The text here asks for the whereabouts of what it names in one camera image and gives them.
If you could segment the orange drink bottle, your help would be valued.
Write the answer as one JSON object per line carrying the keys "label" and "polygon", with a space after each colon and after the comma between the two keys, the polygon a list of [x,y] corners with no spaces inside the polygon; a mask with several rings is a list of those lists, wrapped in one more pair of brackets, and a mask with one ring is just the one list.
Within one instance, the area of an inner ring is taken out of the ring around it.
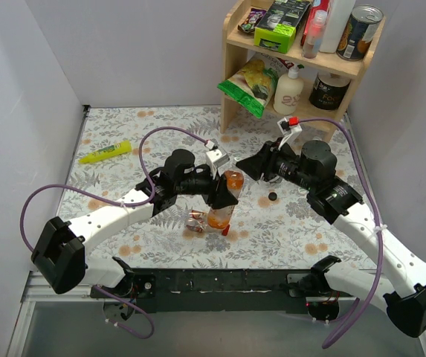
{"label": "orange drink bottle", "polygon": [[216,196],[207,214],[209,229],[224,231],[229,226],[244,181],[244,176],[240,171],[226,170],[220,176]]}

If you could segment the black bottle cap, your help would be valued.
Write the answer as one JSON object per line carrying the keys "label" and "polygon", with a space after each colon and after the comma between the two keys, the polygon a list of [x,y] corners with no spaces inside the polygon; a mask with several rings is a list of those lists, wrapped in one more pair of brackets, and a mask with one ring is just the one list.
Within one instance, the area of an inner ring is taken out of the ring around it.
{"label": "black bottle cap", "polygon": [[270,192],[268,194],[268,199],[271,201],[276,201],[277,200],[277,194],[275,192]]}

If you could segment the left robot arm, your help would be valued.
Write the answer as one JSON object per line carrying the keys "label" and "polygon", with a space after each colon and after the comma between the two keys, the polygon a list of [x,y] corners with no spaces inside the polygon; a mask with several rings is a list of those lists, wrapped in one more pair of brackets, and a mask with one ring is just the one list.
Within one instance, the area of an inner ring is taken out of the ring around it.
{"label": "left robot arm", "polygon": [[236,205],[225,175],[219,173],[229,160],[227,153],[215,148],[205,158],[205,164],[196,165],[194,154],[176,149],[114,204],[69,221],[50,219],[31,254],[33,264],[57,294],[84,283],[104,286],[119,298],[127,296],[133,287],[128,265],[117,257],[93,258],[92,251],[130,225],[172,207],[179,195],[201,196],[215,210]]}

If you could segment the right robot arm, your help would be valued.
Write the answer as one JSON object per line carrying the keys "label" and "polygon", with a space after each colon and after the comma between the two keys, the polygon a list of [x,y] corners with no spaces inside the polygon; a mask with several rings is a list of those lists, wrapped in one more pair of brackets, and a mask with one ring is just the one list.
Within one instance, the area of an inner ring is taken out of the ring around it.
{"label": "right robot arm", "polygon": [[337,158],[323,141],[306,142],[299,155],[288,144],[266,142],[237,162],[251,179],[282,178],[307,190],[312,210],[348,236],[384,273],[371,303],[387,313],[405,335],[426,330],[426,262],[407,249],[383,225],[362,196],[336,174]]}

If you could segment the red-cap clear bottle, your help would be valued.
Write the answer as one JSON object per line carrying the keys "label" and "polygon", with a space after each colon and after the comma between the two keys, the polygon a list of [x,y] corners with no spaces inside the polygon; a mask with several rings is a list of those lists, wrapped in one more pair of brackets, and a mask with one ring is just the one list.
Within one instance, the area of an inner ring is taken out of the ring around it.
{"label": "red-cap clear bottle", "polygon": [[215,233],[221,234],[222,236],[227,236],[230,225],[227,225],[223,229],[213,228],[207,223],[207,213],[199,210],[191,210],[188,213],[188,217],[185,221],[185,226],[187,229],[197,233]]}

